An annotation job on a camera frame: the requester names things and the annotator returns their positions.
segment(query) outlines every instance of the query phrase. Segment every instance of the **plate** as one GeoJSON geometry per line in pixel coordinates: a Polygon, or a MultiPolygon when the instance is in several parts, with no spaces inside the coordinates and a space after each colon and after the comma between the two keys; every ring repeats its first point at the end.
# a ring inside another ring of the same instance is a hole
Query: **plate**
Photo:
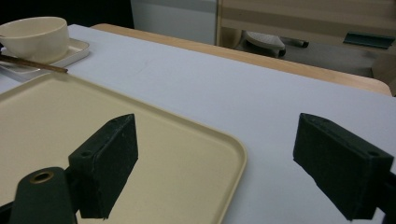
{"type": "MultiPolygon", "coordinates": [[[[66,67],[71,63],[81,60],[87,57],[90,53],[89,46],[90,45],[86,42],[70,38],[69,50],[66,52],[61,60],[52,63],[51,65],[66,67]]],[[[2,54],[12,56],[12,54],[7,51],[6,48],[2,49],[2,54]]],[[[4,71],[6,76],[21,82],[50,73],[50,71],[48,70],[4,62],[0,62],[0,69],[4,71]]]]}

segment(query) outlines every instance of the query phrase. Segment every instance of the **tray rim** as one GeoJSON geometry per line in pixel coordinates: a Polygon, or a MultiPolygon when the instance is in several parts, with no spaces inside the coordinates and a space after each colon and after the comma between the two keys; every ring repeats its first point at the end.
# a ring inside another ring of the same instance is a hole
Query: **tray rim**
{"type": "Polygon", "coordinates": [[[67,79],[66,81],[75,81],[78,84],[88,85],[91,88],[97,88],[98,90],[100,90],[100,92],[104,92],[105,91],[108,94],[117,95],[117,96],[119,96],[121,98],[122,101],[132,100],[135,103],[139,103],[139,104],[143,105],[144,107],[150,107],[150,108],[154,109],[155,110],[154,112],[156,112],[156,113],[162,112],[163,114],[166,115],[166,117],[170,117],[171,119],[180,119],[180,120],[183,120],[185,122],[192,123],[192,124],[196,125],[196,127],[198,127],[199,130],[206,129],[207,131],[210,131],[211,133],[216,133],[216,134],[222,135],[222,136],[226,137],[228,140],[232,140],[232,142],[231,142],[232,145],[237,144],[240,147],[239,153],[240,153],[240,155],[242,157],[241,158],[241,163],[240,163],[241,165],[240,165],[239,172],[235,173],[236,174],[236,179],[235,179],[235,181],[233,183],[233,186],[231,187],[230,195],[225,200],[225,204],[223,206],[223,209],[222,209],[222,211],[221,211],[221,213],[220,213],[220,215],[218,217],[218,220],[219,220],[218,223],[222,222],[222,220],[224,219],[224,217],[225,217],[225,215],[226,215],[226,213],[228,211],[230,203],[232,202],[233,196],[235,195],[236,189],[238,188],[238,186],[240,184],[242,175],[245,172],[245,169],[246,169],[246,166],[247,166],[247,163],[248,163],[248,152],[247,152],[247,149],[246,149],[245,145],[238,138],[236,138],[232,134],[229,134],[229,133],[226,133],[224,131],[218,130],[216,128],[210,127],[210,126],[208,126],[206,124],[203,124],[201,122],[195,121],[193,119],[186,118],[184,116],[180,116],[179,114],[176,114],[176,113],[171,112],[169,110],[162,109],[159,106],[146,103],[144,101],[141,101],[139,99],[136,99],[136,98],[134,98],[132,96],[126,95],[126,94],[124,94],[122,92],[119,92],[119,91],[113,91],[113,90],[111,90],[111,89],[109,89],[107,87],[104,87],[103,85],[92,83],[92,82],[90,82],[87,79],[84,79],[84,78],[81,78],[81,77],[76,77],[76,76],[74,76],[72,74],[63,74],[63,73],[53,72],[53,73],[44,74],[42,76],[34,77],[34,78],[22,83],[20,86],[14,87],[14,88],[12,88],[9,91],[0,93],[0,103],[1,103],[1,101],[5,100],[5,99],[7,99],[9,97],[12,97],[16,93],[18,93],[18,91],[27,90],[27,89],[29,89],[29,88],[37,85],[37,84],[40,84],[42,82],[45,82],[45,81],[51,80],[51,79],[58,79],[58,80],[61,80],[61,81],[67,79]]]}

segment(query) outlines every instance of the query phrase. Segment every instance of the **black foam block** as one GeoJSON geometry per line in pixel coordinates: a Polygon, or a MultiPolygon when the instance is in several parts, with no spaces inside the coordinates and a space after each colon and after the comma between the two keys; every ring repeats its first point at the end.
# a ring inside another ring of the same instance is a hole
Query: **black foam block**
{"type": "Polygon", "coordinates": [[[373,218],[391,155],[328,119],[301,114],[293,157],[346,219],[373,218]]]}
{"type": "Polygon", "coordinates": [[[137,161],[134,115],[106,123],[69,156],[83,218],[108,218],[137,161]]]}

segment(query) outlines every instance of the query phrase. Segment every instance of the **floor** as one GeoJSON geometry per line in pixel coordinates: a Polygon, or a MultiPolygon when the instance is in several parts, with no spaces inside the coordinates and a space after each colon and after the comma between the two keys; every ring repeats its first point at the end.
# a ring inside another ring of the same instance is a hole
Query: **floor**
{"type": "MultiPolygon", "coordinates": [[[[312,42],[307,48],[302,48],[302,41],[284,37],[281,37],[281,40],[286,46],[285,56],[279,57],[281,60],[309,64],[362,77],[373,77],[371,66],[377,56],[375,53],[312,42]]],[[[278,56],[277,50],[262,49],[248,43],[245,33],[242,34],[241,41],[235,49],[275,58],[278,56]]]]}

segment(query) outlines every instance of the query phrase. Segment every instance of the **wooden furniture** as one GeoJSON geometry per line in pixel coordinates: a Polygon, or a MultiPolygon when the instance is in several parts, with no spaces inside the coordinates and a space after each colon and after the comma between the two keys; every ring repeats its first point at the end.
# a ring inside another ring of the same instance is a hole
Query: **wooden furniture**
{"type": "Polygon", "coordinates": [[[237,60],[243,63],[251,63],[258,66],[275,69],[278,71],[292,73],[295,75],[312,77],[323,81],[391,95],[389,87],[385,83],[368,77],[358,77],[346,73],[336,72],[333,70],[317,68],[310,65],[281,61],[279,59],[255,55],[233,49],[211,46],[164,35],[156,35],[110,24],[98,24],[94,25],[92,28],[107,31],[113,34],[127,35],[130,37],[162,43],[178,48],[190,49],[202,53],[212,54],[223,58],[237,60]]]}
{"type": "MultiPolygon", "coordinates": [[[[394,0],[219,0],[218,44],[224,28],[280,35],[336,46],[348,32],[396,36],[394,0]]],[[[349,45],[378,53],[388,49],[349,45]]]]}

